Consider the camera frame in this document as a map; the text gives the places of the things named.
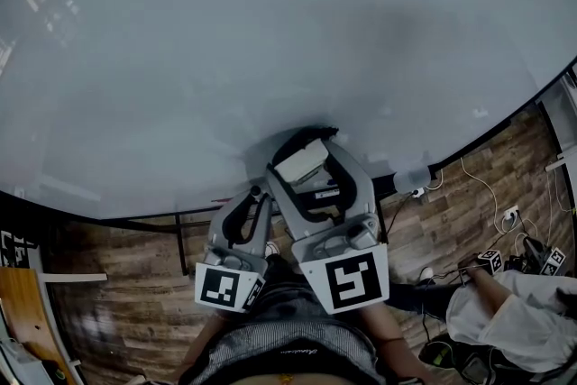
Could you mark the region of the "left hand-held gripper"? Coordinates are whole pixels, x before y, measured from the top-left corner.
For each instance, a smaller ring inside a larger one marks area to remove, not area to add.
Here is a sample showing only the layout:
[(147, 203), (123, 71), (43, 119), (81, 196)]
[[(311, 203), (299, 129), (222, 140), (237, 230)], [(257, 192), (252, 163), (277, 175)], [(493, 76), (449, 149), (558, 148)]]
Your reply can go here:
[(270, 196), (260, 195), (260, 188), (245, 190), (214, 215), (205, 259), (195, 269), (198, 304), (247, 313), (260, 295), (268, 269), (265, 252), (272, 212)]

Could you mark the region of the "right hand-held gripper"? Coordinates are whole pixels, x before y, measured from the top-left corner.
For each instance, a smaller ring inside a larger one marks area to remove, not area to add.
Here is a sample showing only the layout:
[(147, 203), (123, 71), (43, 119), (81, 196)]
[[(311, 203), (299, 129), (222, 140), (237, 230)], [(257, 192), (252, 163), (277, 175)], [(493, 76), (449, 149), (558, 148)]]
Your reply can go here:
[(389, 298), (388, 249), (378, 239), (370, 176), (335, 142), (323, 145), (328, 151), (325, 169), (339, 189), (337, 208), (347, 220), (342, 224), (334, 226), (331, 215), (306, 209), (270, 163), (265, 179), (293, 240), (299, 268), (325, 312), (333, 315)]

